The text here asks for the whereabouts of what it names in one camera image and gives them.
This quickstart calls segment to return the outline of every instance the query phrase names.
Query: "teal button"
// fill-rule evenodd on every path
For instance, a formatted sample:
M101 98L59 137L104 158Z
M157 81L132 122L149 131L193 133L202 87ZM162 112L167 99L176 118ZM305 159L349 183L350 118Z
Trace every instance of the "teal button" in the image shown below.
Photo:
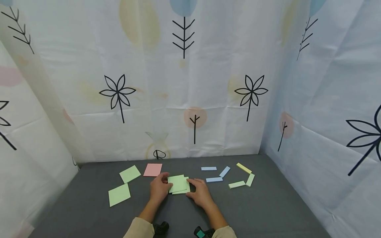
M203 237L205 236L205 234L202 232L202 230L199 230L199 231L197 232L197 236L198 236L199 238L203 238Z

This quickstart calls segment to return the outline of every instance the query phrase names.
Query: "person's right hand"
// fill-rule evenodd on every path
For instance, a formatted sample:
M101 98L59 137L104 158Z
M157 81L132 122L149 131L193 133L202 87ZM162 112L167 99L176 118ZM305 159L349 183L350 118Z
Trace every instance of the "person's right hand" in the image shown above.
M186 193L188 198L194 200L194 202L202 207L204 210L213 206L215 203L210 195L207 184L202 179L187 179L187 181L196 187L194 193Z

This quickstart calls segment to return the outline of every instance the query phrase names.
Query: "gray mat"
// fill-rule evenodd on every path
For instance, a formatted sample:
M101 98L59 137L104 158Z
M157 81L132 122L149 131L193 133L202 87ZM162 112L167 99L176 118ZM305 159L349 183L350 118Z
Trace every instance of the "gray mat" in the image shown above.
M236 166L238 162L255 174L251 188L229 189L229 183L246 181L249 176ZM140 176L131 181L131 198L111 208L108 191L123 185L119 172L136 165L143 174L147 163L163 163L162 171L171 176L200 179L218 177L229 166L224 181L208 187L239 238L330 237L268 156L242 155L86 164L30 238L122 238L148 202L153 178ZM217 171L201 171L203 166L217 166ZM156 223L162 221L170 225L168 238L195 237L197 226L210 228L204 211L185 195L167 196L155 218Z

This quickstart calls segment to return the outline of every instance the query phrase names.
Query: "white curtain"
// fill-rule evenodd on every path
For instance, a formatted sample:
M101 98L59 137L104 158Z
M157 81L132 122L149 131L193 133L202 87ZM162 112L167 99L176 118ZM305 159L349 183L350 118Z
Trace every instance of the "white curtain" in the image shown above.
M0 195L25 205L0 203L1 237L25 237L77 162L258 153L284 4L0 0L1 80L21 81L0 85Z
M381 234L380 10L379 0L285 8L262 149L334 238Z

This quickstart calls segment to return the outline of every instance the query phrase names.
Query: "faint yellow pattern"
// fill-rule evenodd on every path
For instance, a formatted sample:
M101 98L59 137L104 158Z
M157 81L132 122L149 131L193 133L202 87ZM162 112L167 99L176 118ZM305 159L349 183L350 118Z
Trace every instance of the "faint yellow pattern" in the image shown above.
M238 93L234 92L234 90L239 89L239 88L244 88L244 86L241 85L240 80L238 80L238 77L233 75L230 77L228 85L227 85L227 93L231 97L233 101L241 100L242 98L240 97Z
M99 92L86 81L79 81L78 88L89 102L97 105L107 104L107 98L100 95Z
M146 150L146 159L154 155L155 150L160 150L166 153L166 159L171 158L171 152L169 151L168 146L165 144L165 139L168 136L168 133L151 133L146 132L149 137L154 141L150 144Z
M154 48L160 40L160 25L150 0L121 0L119 18L123 31L135 47Z
M287 11L283 17L282 23L282 46L284 46L287 42L288 36L290 34L290 29L292 26L292 22L294 20L296 14L296 8L298 6L299 0L292 0L291 4L287 8Z
M179 59L179 67L184 69L187 66L187 61L185 59Z

